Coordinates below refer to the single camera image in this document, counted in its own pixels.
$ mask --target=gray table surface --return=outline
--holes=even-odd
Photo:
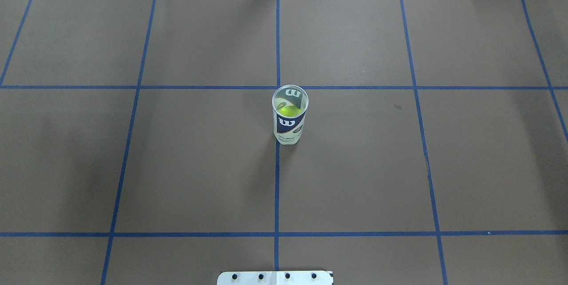
[[[566,3],[0,8],[3,285],[568,283]]]

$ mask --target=tennis ball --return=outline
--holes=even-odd
[[[302,110],[298,109],[294,105],[288,105],[287,107],[282,107],[281,109],[279,109],[278,113],[287,117],[295,117],[297,115],[300,115],[300,113],[302,113]]]

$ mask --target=vertical blue line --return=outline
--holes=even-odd
[[[276,141],[276,181],[274,184],[274,270],[280,269],[280,142]]]
[[[280,0],[276,0],[276,85],[280,87]]]
[[[18,39],[20,38],[20,33],[22,32],[22,28],[24,27],[24,22],[26,22],[26,17],[28,16],[28,12],[30,11],[30,7],[32,6],[32,1],[33,0],[28,0],[26,10],[24,11],[24,15],[22,16],[22,20],[20,21],[20,26],[18,27],[18,31],[16,32],[16,36],[14,37],[14,42],[12,42],[12,47],[10,48],[10,52],[8,53],[6,64],[4,64],[2,76],[0,76],[0,85],[2,85],[2,83],[4,82],[4,77],[6,77],[6,72],[8,72],[8,66],[10,65],[10,61],[12,60],[12,54],[14,54],[16,44],[18,44]]]
[[[108,263],[110,261],[110,253],[112,251],[112,241],[114,239],[114,230],[116,228],[116,218],[118,217],[118,208],[120,206],[120,195],[122,194],[122,184],[124,183],[124,174],[126,173],[126,162],[128,160],[128,153],[130,152],[130,140],[132,139],[132,129],[134,128],[134,120],[136,119],[136,110],[138,109],[138,98],[140,97],[140,85],[142,84],[144,63],[146,62],[146,53],[148,51],[148,42],[150,40],[150,32],[152,30],[152,21],[154,20],[155,7],[156,7],[156,0],[152,0],[152,8],[150,9],[150,18],[148,19],[148,29],[146,30],[146,40],[144,41],[144,50],[142,51],[142,60],[140,62],[140,72],[138,73],[138,84],[136,85],[136,94],[134,95],[134,104],[132,105],[132,113],[130,114],[130,124],[128,125],[128,135],[126,136],[126,146],[124,147],[124,156],[122,157],[122,168],[120,169],[120,179],[118,181],[118,189],[116,190],[114,210],[112,211],[112,222],[110,226],[110,235],[108,236],[105,264],[103,265],[103,272],[101,276],[101,285],[105,285],[106,283]]]
[[[556,108],[556,113],[558,114],[558,118],[560,119],[560,124],[562,125],[562,131],[564,131],[564,137],[566,138],[566,141],[568,141],[568,131],[566,130],[566,123],[564,123],[564,118],[562,117],[562,112],[560,111],[560,106],[558,105],[558,101],[556,101],[556,94],[554,94],[554,88],[552,88],[552,82],[550,81],[550,77],[548,76],[548,71],[546,70],[546,65],[544,64],[544,59],[542,58],[542,53],[540,52],[540,47],[538,46],[536,36],[534,35],[534,30],[532,28],[531,19],[529,18],[529,12],[527,10],[527,4],[525,3],[525,0],[521,0],[521,3],[523,4],[523,11],[525,12],[525,19],[527,20],[529,32],[531,32],[531,37],[533,39],[534,48],[536,48],[538,60],[540,61],[540,66],[542,67],[542,72],[544,72],[544,77],[546,78],[546,83],[548,84],[548,90],[550,90],[550,95],[552,96],[552,101],[554,102],[554,107]]]
[[[410,75],[412,76],[412,86],[414,87],[414,100],[416,101],[416,111],[418,113],[418,125],[420,127],[420,137],[422,138],[422,151],[426,159],[428,169],[428,185],[430,186],[430,202],[432,202],[432,214],[434,215],[434,227],[436,228],[436,240],[438,241],[438,254],[440,255],[440,267],[442,269],[442,281],[448,285],[446,274],[446,261],[444,259],[444,249],[442,247],[442,235],[440,234],[440,223],[438,222],[438,209],[436,208],[436,196],[434,195],[434,184],[432,183],[432,171],[430,170],[430,158],[428,157],[428,147],[426,145],[426,135],[424,135],[424,123],[422,122],[422,110],[420,109],[420,98],[418,98],[418,85],[416,83],[416,73],[414,72],[414,61],[412,50],[410,49],[410,37],[408,36],[408,24],[406,22],[406,11],[404,10],[404,0],[400,0],[400,10],[402,11],[402,22],[404,25],[404,37],[406,38],[406,51],[408,52],[408,62],[410,64]]]

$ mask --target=white metal bracket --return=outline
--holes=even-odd
[[[333,285],[333,272],[223,272],[217,278],[217,285]]]

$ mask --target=white plastic object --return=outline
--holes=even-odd
[[[217,278],[217,285],[333,285],[333,272],[223,272]]]

